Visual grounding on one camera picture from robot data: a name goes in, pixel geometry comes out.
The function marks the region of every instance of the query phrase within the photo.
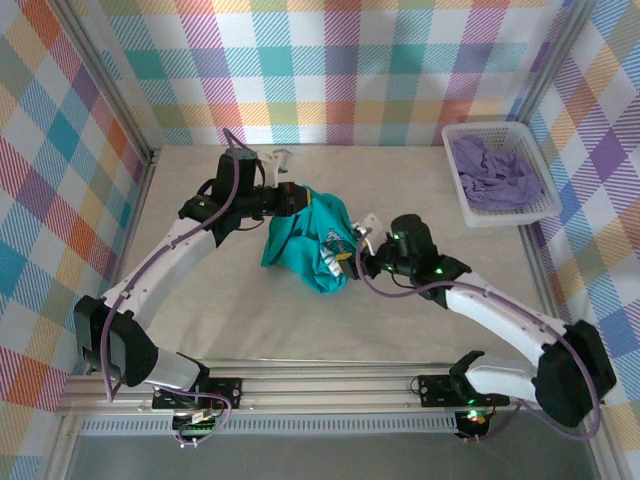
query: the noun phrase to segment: teal cloth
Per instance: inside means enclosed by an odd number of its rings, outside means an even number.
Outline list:
[[[309,206],[291,217],[271,219],[262,266],[282,265],[320,293],[337,292],[346,285],[347,276],[331,273],[323,260],[323,249],[337,255],[355,253],[356,246],[344,203],[328,193],[311,190]]]

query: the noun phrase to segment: plaid wall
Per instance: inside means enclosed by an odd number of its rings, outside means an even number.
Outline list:
[[[565,318],[596,323],[607,397],[640,478],[640,1],[602,0],[532,123],[564,203],[539,242]]]
[[[0,2],[0,479],[31,479],[142,164],[45,0]]]
[[[572,0],[75,3],[169,143],[428,145],[517,111]]]

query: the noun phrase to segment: white plastic basket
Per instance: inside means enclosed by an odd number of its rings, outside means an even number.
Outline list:
[[[482,210],[469,205],[458,175],[456,162],[451,152],[451,142],[476,135],[490,150],[500,147],[509,153],[516,152],[527,159],[544,188],[544,196],[536,203],[516,210]],[[526,125],[519,122],[477,122],[447,125],[442,129],[442,139],[447,149],[451,174],[458,192],[464,220],[469,227],[499,227],[506,225],[528,225],[544,217],[558,215],[562,211],[562,201],[540,150]]]

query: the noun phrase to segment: purple cloth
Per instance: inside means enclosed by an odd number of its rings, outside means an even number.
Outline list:
[[[522,155],[495,152],[475,135],[451,142],[453,159],[469,204],[485,210],[514,210],[544,196],[542,182]]]

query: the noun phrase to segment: plaid fabric backdrop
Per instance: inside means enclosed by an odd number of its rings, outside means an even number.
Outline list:
[[[596,323],[618,376],[608,400],[640,478],[640,2],[606,0],[532,124],[564,211],[538,226],[565,318]]]
[[[0,479],[35,476],[141,172],[45,0],[0,2]]]
[[[258,144],[439,144],[444,124],[517,111],[571,3],[75,0],[172,144],[225,126]]]

